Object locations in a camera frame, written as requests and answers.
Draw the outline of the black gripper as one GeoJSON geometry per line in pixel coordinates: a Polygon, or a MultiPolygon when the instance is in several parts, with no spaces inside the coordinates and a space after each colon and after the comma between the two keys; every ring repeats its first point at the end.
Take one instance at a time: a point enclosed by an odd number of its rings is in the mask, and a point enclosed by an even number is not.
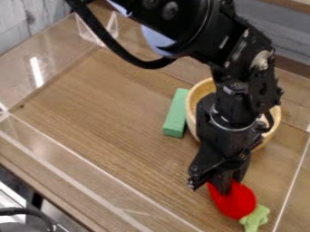
{"type": "Polygon", "coordinates": [[[215,110],[215,94],[210,93],[196,103],[195,132],[200,146],[187,168],[187,186],[196,190],[207,182],[226,195],[232,181],[242,182],[239,169],[250,157],[251,149],[269,132],[266,123],[255,119],[246,127],[230,124],[215,110]]]}

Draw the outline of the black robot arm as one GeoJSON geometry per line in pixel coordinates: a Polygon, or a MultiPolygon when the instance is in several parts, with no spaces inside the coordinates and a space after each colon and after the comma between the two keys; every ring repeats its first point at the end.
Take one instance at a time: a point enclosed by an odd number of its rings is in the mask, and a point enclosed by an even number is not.
{"type": "Polygon", "coordinates": [[[132,65],[160,69],[188,56],[210,66],[215,91],[196,104],[200,147],[187,169],[187,184],[211,183],[227,194],[243,180],[253,148],[274,126],[271,109],[283,91],[275,74],[274,47],[243,19],[234,0],[107,0],[142,24],[150,45],[162,56],[134,57],[99,22],[84,0],[65,0],[108,48],[132,65]]]}

